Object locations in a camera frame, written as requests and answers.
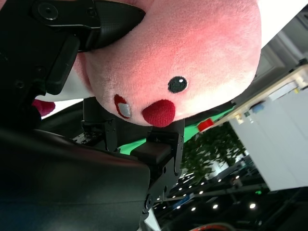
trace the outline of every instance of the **plush toy eye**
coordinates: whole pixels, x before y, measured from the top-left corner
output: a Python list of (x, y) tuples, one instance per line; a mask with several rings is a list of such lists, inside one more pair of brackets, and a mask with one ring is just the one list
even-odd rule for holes
[(187, 81), (184, 77), (176, 76), (168, 83), (168, 90), (172, 93), (179, 93), (187, 88)]

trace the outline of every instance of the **pink plush toy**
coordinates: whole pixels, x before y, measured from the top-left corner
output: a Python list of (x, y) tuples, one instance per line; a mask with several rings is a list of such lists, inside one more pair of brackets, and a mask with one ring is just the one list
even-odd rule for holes
[(143, 21), (114, 44), (79, 54), (74, 67), (109, 112), (165, 127), (251, 83), (261, 50), (257, 0), (119, 1), (145, 10)]

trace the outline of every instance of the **green surface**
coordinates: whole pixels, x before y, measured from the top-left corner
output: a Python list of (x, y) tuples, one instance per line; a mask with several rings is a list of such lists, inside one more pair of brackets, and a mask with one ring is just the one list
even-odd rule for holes
[[(213, 116), (211, 117), (211, 119), (213, 121), (219, 119), (220, 117), (222, 117), (224, 114), (226, 114), (227, 112), (231, 111), (232, 109), (230, 110), (227, 110), (223, 113), (220, 113), (219, 115), (216, 115), (216, 116)], [(193, 124), (193, 125), (189, 125), (185, 128), (185, 131), (184, 131), (184, 142), (190, 140), (195, 134), (197, 134), (199, 132), (197, 126), (198, 126), (199, 123), (197, 124)], [(137, 148), (138, 146), (142, 145), (143, 143), (145, 142), (145, 139), (142, 139), (142, 140), (139, 140), (139, 141), (136, 141), (136, 142), (133, 142), (133, 143), (129, 143), (129, 144), (125, 144), (123, 146), (121, 146), (121, 153), (122, 154), (126, 154), (126, 155), (129, 155), (130, 152)]]

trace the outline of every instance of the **green plant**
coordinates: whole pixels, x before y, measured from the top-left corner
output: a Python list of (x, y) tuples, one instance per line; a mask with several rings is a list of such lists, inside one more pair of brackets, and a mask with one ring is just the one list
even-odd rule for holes
[(199, 133), (184, 144), (182, 168), (194, 172), (194, 182), (209, 176), (212, 163), (234, 165), (236, 157), (244, 154), (245, 148), (230, 123)]

